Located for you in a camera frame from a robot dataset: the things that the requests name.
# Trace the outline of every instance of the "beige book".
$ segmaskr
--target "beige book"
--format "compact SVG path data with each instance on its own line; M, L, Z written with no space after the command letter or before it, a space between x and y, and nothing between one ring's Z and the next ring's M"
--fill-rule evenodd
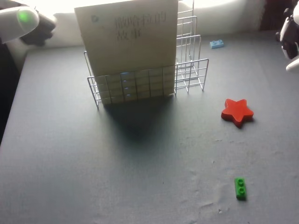
M175 64L178 0L75 8L95 76Z

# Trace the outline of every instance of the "white wall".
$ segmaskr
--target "white wall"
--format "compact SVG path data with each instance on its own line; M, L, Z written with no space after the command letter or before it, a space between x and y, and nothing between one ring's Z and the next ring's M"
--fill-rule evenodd
M40 11L47 10L57 18L54 36L47 41L46 48L83 45L73 7L86 1L70 5L68 0L45 0L37 4ZM195 0L194 15L198 18L197 33L219 35L258 30L265 0ZM188 9L192 0L179 3L179 10ZM8 44L18 69L21 71L29 47L20 40Z

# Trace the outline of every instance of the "star-shaped object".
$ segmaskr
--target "star-shaped object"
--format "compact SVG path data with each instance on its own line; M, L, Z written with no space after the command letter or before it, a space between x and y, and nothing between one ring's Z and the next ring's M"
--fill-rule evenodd
M221 117L225 120L232 121L238 128L241 128L244 121L252 120L253 112L248 109L245 99L239 101L227 99Z

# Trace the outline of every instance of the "red toy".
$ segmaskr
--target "red toy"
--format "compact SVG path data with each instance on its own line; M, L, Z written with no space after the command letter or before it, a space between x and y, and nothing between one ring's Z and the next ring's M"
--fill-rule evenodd
M239 101L227 99L221 117L232 121L238 128L241 128L244 121L252 120L253 112L248 109L245 99Z

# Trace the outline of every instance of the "gray tablecloth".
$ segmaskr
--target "gray tablecloth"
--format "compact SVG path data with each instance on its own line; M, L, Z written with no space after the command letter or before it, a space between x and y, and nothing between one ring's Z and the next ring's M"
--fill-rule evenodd
M99 110L82 47L31 51L0 148L0 224L298 223L299 74L273 32L202 44L204 92ZM254 122L223 121L226 98Z

